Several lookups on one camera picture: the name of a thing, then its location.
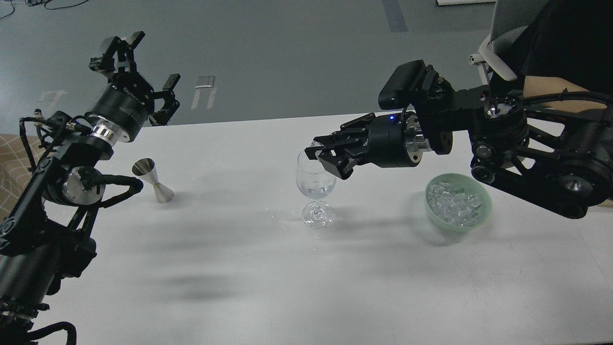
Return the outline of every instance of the bowl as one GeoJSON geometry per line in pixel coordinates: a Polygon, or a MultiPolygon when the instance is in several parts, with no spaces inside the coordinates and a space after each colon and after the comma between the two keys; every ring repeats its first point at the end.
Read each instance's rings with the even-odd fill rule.
{"type": "Polygon", "coordinates": [[[487,190],[462,174],[443,174],[430,180],[424,201],[432,222],[451,231],[480,227],[492,214],[492,198],[487,190]]]}

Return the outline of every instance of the chair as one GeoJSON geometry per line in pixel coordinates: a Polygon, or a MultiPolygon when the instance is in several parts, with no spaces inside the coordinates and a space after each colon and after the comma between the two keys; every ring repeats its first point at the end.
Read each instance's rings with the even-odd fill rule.
{"type": "Polygon", "coordinates": [[[499,54],[510,48],[548,1],[498,0],[496,2],[490,34],[483,40],[477,52],[468,57],[470,64],[477,66],[483,85],[490,83],[491,72],[509,82],[517,79],[513,70],[504,63],[499,54]]]}

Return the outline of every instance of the wine glass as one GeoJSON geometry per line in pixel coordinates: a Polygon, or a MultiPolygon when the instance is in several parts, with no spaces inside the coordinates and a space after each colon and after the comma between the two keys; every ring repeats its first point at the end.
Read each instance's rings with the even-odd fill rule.
{"type": "Polygon", "coordinates": [[[320,162],[310,160],[304,151],[300,152],[296,166],[296,185],[307,198],[315,200],[302,210],[302,219],[309,227],[321,229],[332,223],[332,208],[320,199],[328,196],[336,183],[337,178],[327,172],[320,162]]]}

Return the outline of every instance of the gray floor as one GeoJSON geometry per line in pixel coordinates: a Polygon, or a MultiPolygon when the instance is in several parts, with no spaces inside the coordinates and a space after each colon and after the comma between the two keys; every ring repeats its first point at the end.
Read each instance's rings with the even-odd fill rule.
{"type": "MultiPolygon", "coordinates": [[[[0,16],[9,11],[0,3],[0,16]]],[[[18,5],[0,20],[0,133],[16,133],[17,119],[35,107],[45,115],[87,111],[105,84],[89,58],[104,38],[139,30],[147,34],[136,50],[140,73],[155,88],[170,73],[182,76],[173,125],[378,110],[392,71],[416,59],[456,89],[470,88],[479,79],[467,56],[489,33],[492,12],[491,3],[438,7],[435,0],[18,5]],[[195,102],[198,76],[208,75],[216,96],[202,90],[195,102]]]]}

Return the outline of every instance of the glass stem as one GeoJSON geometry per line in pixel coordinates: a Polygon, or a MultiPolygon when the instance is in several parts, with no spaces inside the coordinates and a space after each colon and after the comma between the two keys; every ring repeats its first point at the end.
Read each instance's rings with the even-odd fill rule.
{"type": "Polygon", "coordinates": [[[311,214],[313,215],[313,219],[322,220],[324,218],[324,209],[321,206],[315,206],[313,210],[311,210],[311,214]]]}

